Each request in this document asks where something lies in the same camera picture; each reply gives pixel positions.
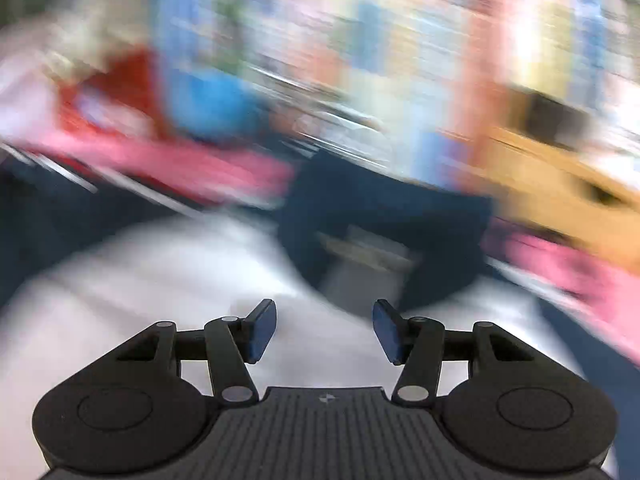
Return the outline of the row of upright books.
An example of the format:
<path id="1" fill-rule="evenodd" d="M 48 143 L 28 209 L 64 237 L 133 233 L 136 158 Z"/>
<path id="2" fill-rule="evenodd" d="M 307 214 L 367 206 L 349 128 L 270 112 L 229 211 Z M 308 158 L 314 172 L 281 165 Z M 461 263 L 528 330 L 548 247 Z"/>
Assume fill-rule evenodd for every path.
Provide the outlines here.
<path id="1" fill-rule="evenodd" d="M 579 108 L 600 146 L 639 132 L 639 0 L 157 0 L 170 70 L 238 76 L 281 129 L 433 184 L 510 88 Z"/>

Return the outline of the red plastic crate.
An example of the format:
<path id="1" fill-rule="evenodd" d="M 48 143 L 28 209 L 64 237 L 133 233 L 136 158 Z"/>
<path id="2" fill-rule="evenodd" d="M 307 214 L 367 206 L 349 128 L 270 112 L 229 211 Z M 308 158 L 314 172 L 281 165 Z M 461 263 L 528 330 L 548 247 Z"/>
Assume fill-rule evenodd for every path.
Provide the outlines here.
<path id="1" fill-rule="evenodd" d="M 104 73 L 68 84 L 60 82 L 56 89 L 58 126 L 78 136 L 169 138 L 155 69 L 155 53 L 141 48 L 109 60 Z"/>

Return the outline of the white navy zip jacket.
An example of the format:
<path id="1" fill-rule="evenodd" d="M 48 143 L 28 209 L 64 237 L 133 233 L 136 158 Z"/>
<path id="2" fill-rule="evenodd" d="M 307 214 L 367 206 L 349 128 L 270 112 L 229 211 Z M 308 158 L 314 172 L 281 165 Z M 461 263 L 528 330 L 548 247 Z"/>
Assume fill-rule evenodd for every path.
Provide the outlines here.
<path id="1" fill-rule="evenodd" d="M 48 467 L 32 436 L 39 399 L 71 374 L 160 320 L 201 328 L 276 300 L 278 329 L 254 368 L 266 386 L 384 386 L 372 300 L 390 273 L 349 269 L 332 278 L 331 304 L 307 287 L 262 218 L 204 211 L 191 219 L 114 186 L 82 188 L 38 166 L 1 163 L 1 479 L 38 479 Z M 450 330 L 502 326 L 584 376 L 620 415 L 606 469 L 639 479 L 639 363 L 565 313 L 551 278 L 491 260 L 469 287 L 418 312 Z"/>

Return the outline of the wooden drawer organizer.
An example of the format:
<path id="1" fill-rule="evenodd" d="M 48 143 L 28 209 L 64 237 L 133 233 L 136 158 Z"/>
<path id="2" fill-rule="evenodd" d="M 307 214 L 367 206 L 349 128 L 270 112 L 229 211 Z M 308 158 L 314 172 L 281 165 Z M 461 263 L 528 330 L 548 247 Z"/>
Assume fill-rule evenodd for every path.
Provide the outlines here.
<path id="1" fill-rule="evenodd" d="M 577 151 L 589 114 L 518 87 L 500 103 L 503 123 L 485 136 L 477 174 L 498 190 L 506 218 L 637 274 L 639 192 Z"/>

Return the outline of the pink bunny print blanket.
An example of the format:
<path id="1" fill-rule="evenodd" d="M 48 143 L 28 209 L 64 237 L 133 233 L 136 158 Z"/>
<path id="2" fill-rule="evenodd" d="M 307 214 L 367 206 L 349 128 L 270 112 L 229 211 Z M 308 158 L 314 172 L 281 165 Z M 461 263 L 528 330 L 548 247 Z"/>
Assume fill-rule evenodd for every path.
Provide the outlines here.
<path id="1" fill-rule="evenodd" d="M 37 143 L 2 141 L 2 150 L 30 162 L 44 162 L 52 168 L 62 164 L 86 174 L 100 174 L 126 183 L 138 181 L 143 192 L 155 195 L 174 192 L 200 202 L 224 198 L 265 197 L 281 191 L 292 170 L 252 148 L 224 152 L 192 142 L 156 142 L 109 138 L 102 134 L 78 136 L 51 130 Z M 626 157 L 608 154 L 584 156 L 588 164 L 639 192 L 634 183 L 622 179 Z M 490 184 L 477 174 L 478 163 L 466 168 L 474 182 Z M 631 359 L 639 357 L 639 272 L 593 256 L 605 266 L 614 285 L 602 300 L 570 300 L 568 307 L 587 325 Z"/>

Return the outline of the blue plush ball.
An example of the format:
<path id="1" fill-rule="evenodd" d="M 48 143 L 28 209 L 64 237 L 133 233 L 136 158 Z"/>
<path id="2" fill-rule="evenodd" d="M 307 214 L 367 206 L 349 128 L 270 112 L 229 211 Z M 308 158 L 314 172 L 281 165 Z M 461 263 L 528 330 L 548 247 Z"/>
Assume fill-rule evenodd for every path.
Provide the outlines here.
<path id="1" fill-rule="evenodd" d="M 165 113 L 184 136 L 223 144 L 256 136 L 262 106 L 241 78 L 216 68 L 195 73 L 170 70 L 165 81 Z"/>

